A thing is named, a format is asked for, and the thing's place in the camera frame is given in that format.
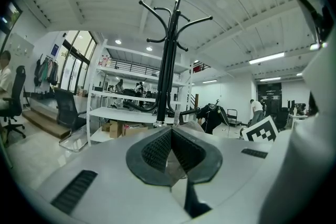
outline white shelving unit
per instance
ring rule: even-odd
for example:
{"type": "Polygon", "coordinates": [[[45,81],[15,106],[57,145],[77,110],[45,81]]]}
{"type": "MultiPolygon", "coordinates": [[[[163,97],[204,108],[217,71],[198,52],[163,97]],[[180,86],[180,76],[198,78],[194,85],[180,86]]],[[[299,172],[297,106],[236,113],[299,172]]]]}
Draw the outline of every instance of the white shelving unit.
{"type": "MultiPolygon", "coordinates": [[[[120,48],[115,46],[109,46],[107,45],[107,40],[104,41],[101,47],[101,53],[100,56],[103,53],[104,49],[110,49],[110,50],[117,50],[120,52],[125,52],[132,55],[132,58],[135,59],[137,56],[139,57],[149,57],[151,59],[151,63],[154,62],[157,66],[161,64],[161,57],[157,57],[150,54],[145,54],[139,51],[134,51],[126,48],[120,48]]],[[[92,89],[93,81],[97,73],[103,72],[106,76],[115,76],[123,79],[134,79],[138,81],[146,81],[149,83],[157,83],[159,81],[159,78],[156,76],[151,76],[150,74],[143,74],[139,72],[133,72],[133,71],[127,71],[127,70],[121,70],[121,69],[115,69],[113,67],[102,67],[98,66],[99,58],[96,59],[96,69],[94,72],[91,73],[90,78],[90,86],[89,86],[89,94],[88,94],[88,104],[87,104],[87,136],[88,136],[88,143],[91,146],[91,141],[96,142],[105,142],[109,141],[113,138],[110,138],[109,132],[103,132],[101,130],[101,127],[95,131],[95,133],[91,136],[90,135],[90,117],[96,116],[99,118],[105,118],[105,119],[112,119],[116,121],[131,121],[131,122],[141,122],[141,123],[154,123],[156,121],[156,116],[152,116],[151,113],[143,113],[140,111],[125,111],[125,110],[118,110],[114,108],[107,108],[107,107],[100,107],[94,110],[91,110],[91,98],[92,96],[101,96],[101,97],[112,97],[112,98],[123,98],[123,99],[130,99],[130,100],[137,100],[137,101],[145,101],[145,102],[155,102],[154,98],[141,98],[141,97],[132,97],[128,95],[121,95],[113,92],[100,92],[100,91],[94,91],[92,89]]],[[[134,63],[128,63],[130,65],[140,65],[136,61],[134,63]]],[[[188,91],[191,91],[191,85],[192,85],[192,72],[189,74],[189,72],[186,71],[192,71],[192,67],[190,66],[184,66],[181,63],[175,63],[174,65],[174,73],[180,74],[180,78],[183,77],[185,81],[173,81],[173,87],[176,88],[184,88],[188,87],[188,91]]],[[[190,99],[188,103],[183,100],[181,100],[179,95],[178,101],[171,101],[171,104],[173,105],[180,105],[181,110],[185,110],[185,106],[187,108],[190,107],[190,99]]],[[[173,124],[174,119],[173,118],[166,118],[165,119],[167,124],[173,124]]]]}

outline black coat rack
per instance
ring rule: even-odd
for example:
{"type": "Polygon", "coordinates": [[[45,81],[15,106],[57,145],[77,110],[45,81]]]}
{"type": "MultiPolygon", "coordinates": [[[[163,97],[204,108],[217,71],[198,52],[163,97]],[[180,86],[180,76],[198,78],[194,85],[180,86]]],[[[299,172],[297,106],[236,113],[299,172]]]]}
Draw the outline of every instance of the black coat rack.
{"type": "MultiPolygon", "coordinates": [[[[153,42],[153,43],[161,43],[164,42],[163,47],[163,55],[162,55],[162,61],[161,61],[161,67],[160,67],[160,75],[159,75],[159,82],[157,85],[157,95],[155,99],[155,103],[149,107],[149,108],[142,108],[134,103],[131,103],[130,101],[125,100],[123,103],[125,105],[128,105],[132,108],[135,108],[137,110],[140,110],[142,112],[149,112],[154,110],[156,107],[158,108],[158,116],[156,118],[156,122],[154,123],[155,127],[161,127],[166,126],[165,123],[165,115],[166,115],[166,107],[168,106],[168,109],[171,113],[175,113],[175,111],[172,109],[170,105],[170,95],[172,91],[172,85],[173,85],[173,75],[174,75],[174,63],[175,63],[175,57],[176,57],[176,49],[179,47],[180,49],[184,51],[188,51],[187,48],[184,48],[180,45],[178,38],[183,30],[186,28],[198,24],[201,22],[205,22],[207,20],[212,20],[213,17],[209,16],[203,19],[195,20],[190,23],[190,20],[184,16],[181,11],[179,10],[181,0],[175,1],[175,6],[173,9],[173,12],[170,11],[168,8],[161,8],[161,7],[154,7],[152,9],[147,4],[145,4],[142,0],[139,1],[139,4],[144,6],[146,9],[148,9],[157,19],[159,19],[160,23],[162,24],[165,36],[160,40],[154,40],[154,39],[147,39],[147,42],[153,42]],[[155,10],[165,10],[169,13],[169,22],[168,26],[164,22],[164,20],[155,12],[155,10]],[[183,26],[180,30],[178,30],[178,19],[179,17],[182,17],[186,19],[189,23],[183,26]]],[[[180,115],[187,115],[196,113],[199,111],[199,108],[197,109],[191,109],[187,111],[183,111],[180,113],[180,115]]]]}

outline office chair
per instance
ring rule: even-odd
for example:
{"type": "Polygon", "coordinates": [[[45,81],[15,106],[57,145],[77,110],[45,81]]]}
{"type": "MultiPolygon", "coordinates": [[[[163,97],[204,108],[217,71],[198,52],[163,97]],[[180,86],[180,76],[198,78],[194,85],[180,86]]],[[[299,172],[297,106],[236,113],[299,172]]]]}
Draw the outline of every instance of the office chair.
{"type": "Polygon", "coordinates": [[[79,115],[85,114],[86,111],[83,111],[80,113],[77,112],[74,95],[72,92],[69,92],[69,91],[66,91],[60,88],[54,88],[54,91],[55,91],[55,98],[57,101],[57,108],[58,108],[58,114],[57,114],[56,121],[59,125],[70,129],[70,134],[58,142],[58,144],[62,146],[61,143],[67,138],[69,138],[75,130],[78,130],[82,126],[86,125],[86,119],[79,117],[79,115]]]}
{"type": "Polygon", "coordinates": [[[22,124],[12,124],[11,120],[14,120],[17,122],[16,119],[14,119],[15,116],[20,116],[22,113],[22,106],[20,102],[20,94],[23,88],[23,85],[26,80],[26,70],[24,66],[19,66],[16,69],[16,76],[12,88],[12,97],[11,98],[3,98],[5,101],[9,102],[8,109],[0,110],[0,116],[4,117],[4,120],[6,121],[8,118],[8,125],[5,126],[8,130],[8,135],[11,131],[15,131],[22,135],[22,138],[26,138],[26,135],[18,130],[18,127],[22,127],[22,129],[25,129],[25,127],[22,124]]]}
{"type": "Polygon", "coordinates": [[[288,114],[288,108],[281,108],[281,110],[278,111],[275,120],[275,126],[279,131],[283,131],[285,129],[287,125],[288,114]]]}

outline fluorescent light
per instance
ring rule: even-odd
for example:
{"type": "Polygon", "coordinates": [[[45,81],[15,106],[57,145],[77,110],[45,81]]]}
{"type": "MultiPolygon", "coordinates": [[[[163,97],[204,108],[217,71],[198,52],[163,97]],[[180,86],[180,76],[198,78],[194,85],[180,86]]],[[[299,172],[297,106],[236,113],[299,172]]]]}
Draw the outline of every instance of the fluorescent light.
{"type": "Polygon", "coordinates": [[[264,61],[268,61],[268,60],[273,60],[273,59],[276,59],[276,58],[281,58],[285,56],[285,53],[284,52],[281,52],[279,54],[273,54],[273,55],[270,55],[270,56],[266,56],[266,57],[262,57],[262,58],[258,58],[258,59],[255,59],[255,60],[251,60],[249,63],[251,65],[253,65],[254,63],[258,63],[258,62],[264,62],[264,61]]]}
{"type": "Polygon", "coordinates": [[[280,80],[281,78],[270,78],[270,79],[261,79],[260,81],[271,81],[271,80],[280,80]]]}
{"type": "Polygon", "coordinates": [[[210,83],[210,82],[215,82],[215,81],[217,81],[217,80],[214,79],[214,80],[209,80],[209,81],[203,81],[202,83],[210,83]]]}
{"type": "Polygon", "coordinates": [[[317,43],[310,45],[310,50],[318,50],[319,48],[320,46],[317,43]]]}

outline ceiling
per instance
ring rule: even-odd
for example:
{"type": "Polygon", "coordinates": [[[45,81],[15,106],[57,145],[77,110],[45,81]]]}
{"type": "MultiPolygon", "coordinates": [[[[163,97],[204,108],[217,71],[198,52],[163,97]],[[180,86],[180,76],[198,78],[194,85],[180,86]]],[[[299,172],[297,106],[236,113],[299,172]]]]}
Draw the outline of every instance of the ceiling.
{"type": "MultiPolygon", "coordinates": [[[[90,30],[112,42],[142,52],[147,37],[163,37],[158,20],[138,4],[139,0],[24,0],[50,30],[90,30]]],[[[172,8],[175,0],[144,0],[148,5],[172,8]]],[[[320,12],[322,0],[309,0],[320,12]]],[[[295,0],[182,0],[180,10],[191,20],[213,15],[212,21],[188,28],[180,43],[193,59],[235,76],[251,72],[255,78],[302,71],[316,52],[303,14],[295,0]],[[286,57],[249,65],[248,61],[285,51],[286,57]]],[[[165,12],[158,11],[164,19],[165,12]]],[[[180,20],[180,26],[186,23],[180,20]]],[[[160,56],[162,44],[150,44],[160,56]]]]}

